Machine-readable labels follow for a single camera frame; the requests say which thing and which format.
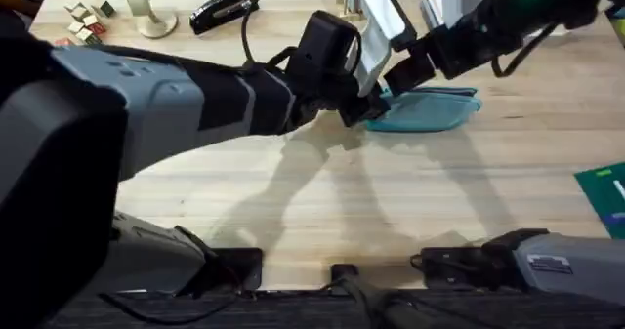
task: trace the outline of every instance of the wire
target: wire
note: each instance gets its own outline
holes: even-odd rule
[[[164,325],[164,326],[178,326],[178,325],[187,325],[187,324],[195,323],[200,320],[206,319],[214,314],[217,314],[221,312],[222,310],[225,310],[226,308],[229,308],[230,306],[234,305],[239,300],[239,298],[241,297],[241,294],[243,293],[243,283],[241,282],[236,272],[228,265],[222,264],[222,266],[224,270],[232,277],[232,280],[234,280],[236,284],[236,291],[234,293],[234,296],[228,301],[225,301],[223,304],[215,308],[212,308],[206,313],[200,314],[195,317],[186,318],[186,319],[178,319],[178,320],[168,320],[168,319],[151,317],[151,316],[139,313],[138,311],[130,308],[126,304],[116,300],[114,297],[110,296],[109,294],[100,294],[99,297],[101,300],[103,300],[107,304],[121,310],[123,313],[144,323]],[[162,292],[160,292],[159,294],[170,296],[170,294],[162,293]]]
[[[256,63],[256,61],[254,61],[254,56],[252,56],[252,52],[250,51],[250,45],[247,40],[247,23],[250,20],[252,11],[254,11],[256,7],[258,7],[258,3],[260,1],[261,0],[252,0],[252,4],[247,9],[247,12],[245,13],[245,16],[243,17],[243,24],[241,26],[241,41],[243,42],[243,51],[245,52],[245,58],[247,58],[247,61],[252,64]]]
[[[237,301],[238,301],[238,297],[233,297],[232,299],[224,302],[223,304],[212,308],[211,310],[209,310],[206,313],[200,314],[198,316],[195,317],[191,317],[191,318],[186,318],[186,319],[178,319],[178,320],[167,320],[167,319],[160,319],[160,318],[155,318],[155,317],[150,317],[147,316],[145,314],[141,314],[137,311],[135,311],[134,309],[128,307],[127,305],[123,304],[122,302],[116,300],[115,298],[113,298],[112,296],[110,296],[109,294],[100,294],[98,297],[100,297],[100,299],[102,299],[104,302],[106,302],[107,304],[121,310],[122,312],[124,312],[125,314],[140,320],[141,322],[144,323],[148,323],[148,324],[157,324],[157,325],[165,325],[165,326],[177,326],[177,325],[188,325],[191,323],[195,323],[198,322],[200,320],[206,319],[214,314],[217,314],[219,312],[221,312],[222,310],[229,308],[230,306],[234,305]]]
[[[506,70],[502,71],[499,65],[499,57],[492,60],[491,67],[492,72],[496,77],[502,78],[512,75],[517,67],[525,60],[527,56],[538,46],[544,39],[547,38],[558,26],[557,23],[551,23],[545,27],[542,32],[533,40],[531,40],[523,49],[512,59]]]

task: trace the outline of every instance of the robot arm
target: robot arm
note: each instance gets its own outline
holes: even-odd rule
[[[115,90],[128,129],[120,180],[172,155],[250,135],[286,131],[296,96],[282,74],[243,74],[213,64],[179,65],[67,48],[52,58],[73,76]]]
[[[611,0],[622,4],[624,0]],[[408,47],[410,57],[386,75],[389,87],[399,95],[435,77],[435,69],[453,79],[487,62],[497,77],[511,75],[523,59],[553,29],[592,23],[599,0],[483,0],[450,27],[441,25]],[[543,29],[523,45],[524,38]],[[522,50],[502,70],[498,58]]]

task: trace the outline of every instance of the wooden table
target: wooden table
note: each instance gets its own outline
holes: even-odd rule
[[[67,2],[46,0],[31,31],[67,36]],[[201,37],[189,13],[206,0],[152,0],[181,25],[163,40],[139,35],[124,0],[104,41],[242,64],[240,22]],[[399,0],[420,34],[420,0]],[[263,0],[250,21],[257,60],[297,45],[311,12],[334,0]],[[394,62],[403,55],[395,56]],[[408,257],[424,246],[484,240],[520,227],[576,236],[607,233],[573,173],[625,158],[625,53],[604,17],[544,43],[505,80],[489,66],[454,81],[484,108],[464,127],[380,134],[342,127],[334,113],[284,137],[245,138],[163,161],[123,183],[120,210],[182,225],[211,246],[266,252],[266,288],[314,288],[328,268],[354,263],[372,281],[414,286]]]

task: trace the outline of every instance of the black mount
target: black mount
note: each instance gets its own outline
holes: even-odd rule
[[[525,291],[528,286],[519,273],[514,251],[523,241],[547,233],[547,229],[520,229],[481,247],[427,247],[410,263],[424,273],[429,289],[494,291],[508,287]]]
[[[204,253],[204,267],[176,296],[197,299],[205,292],[220,289],[257,290],[263,281],[263,250],[259,248],[210,248],[181,226],[184,234]]]

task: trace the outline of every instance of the black stapler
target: black stapler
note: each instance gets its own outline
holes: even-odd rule
[[[191,14],[189,24],[199,35],[219,25],[245,16],[252,8],[252,12],[259,9],[258,5],[252,7],[253,0],[210,0]]]

